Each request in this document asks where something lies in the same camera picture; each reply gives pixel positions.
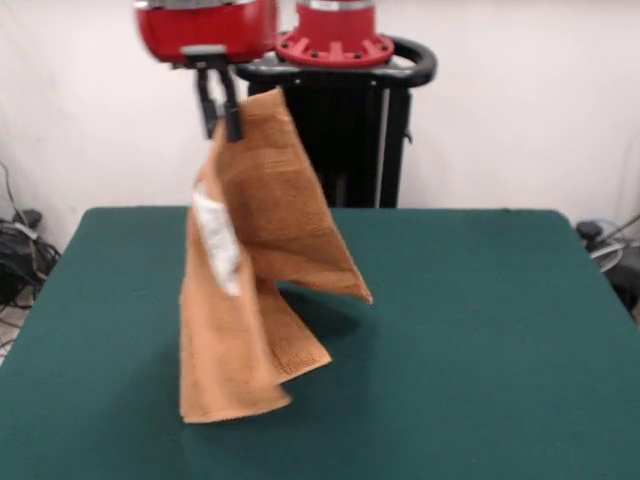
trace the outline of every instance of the green table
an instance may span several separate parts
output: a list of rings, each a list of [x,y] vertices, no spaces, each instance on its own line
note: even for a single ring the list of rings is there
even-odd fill
[[[289,290],[334,363],[186,426],[185,210],[89,212],[0,368],[1,478],[640,478],[640,338],[565,219],[335,218],[375,306]]]

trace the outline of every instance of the black metal frame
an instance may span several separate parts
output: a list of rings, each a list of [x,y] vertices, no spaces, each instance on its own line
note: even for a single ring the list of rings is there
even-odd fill
[[[437,60],[418,43],[391,38],[396,55],[414,62],[412,67],[390,62],[369,69],[331,70],[276,56],[235,67],[236,74],[249,81],[249,95],[283,89],[331,206],[397,207],[411,111],[409,90],[434,78]]]

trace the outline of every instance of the orange towel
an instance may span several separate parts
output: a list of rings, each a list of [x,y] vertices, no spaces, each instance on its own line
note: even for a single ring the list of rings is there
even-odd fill
[[[287,405],[280,383],[331,361],[278,281],[372,301],[338,233],[280,90],[221,122],[196,181],[183,282],[180,410],[187,423]]]

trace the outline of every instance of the towel label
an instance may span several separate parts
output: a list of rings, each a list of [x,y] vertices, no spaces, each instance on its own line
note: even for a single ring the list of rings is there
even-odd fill
[[[193,193],[193,211],[218,285],[228,295],[240,295],[240,248],[227,208],[211,200],[199,184]]]

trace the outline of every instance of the towel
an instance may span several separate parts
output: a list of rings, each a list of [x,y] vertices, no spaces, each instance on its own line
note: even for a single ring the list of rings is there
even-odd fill
[[[180,411],[186,423],[266,413],[281,383],[331,361],[277,282],[372,297],[342,240],[280,90],[219,122],[187,222]]]

